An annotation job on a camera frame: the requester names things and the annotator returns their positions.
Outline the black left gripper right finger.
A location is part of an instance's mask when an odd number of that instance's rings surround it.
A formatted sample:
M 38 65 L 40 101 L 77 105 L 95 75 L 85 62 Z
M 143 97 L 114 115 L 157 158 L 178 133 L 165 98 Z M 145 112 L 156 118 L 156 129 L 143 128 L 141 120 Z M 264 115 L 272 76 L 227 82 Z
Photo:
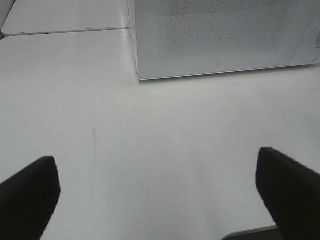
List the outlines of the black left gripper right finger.
M 255 185 L 285 240 L 320 238 L 320 175 L 271 147 L 258 152 Z

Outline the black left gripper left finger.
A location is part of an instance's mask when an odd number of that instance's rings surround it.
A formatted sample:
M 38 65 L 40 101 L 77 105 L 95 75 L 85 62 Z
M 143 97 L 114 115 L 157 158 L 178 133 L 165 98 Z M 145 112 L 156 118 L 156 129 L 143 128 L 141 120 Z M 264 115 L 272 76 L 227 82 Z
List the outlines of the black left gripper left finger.
M 39 240 L 61 195 L 56 161 L 44 156 L 0 184 L 0 238 Z

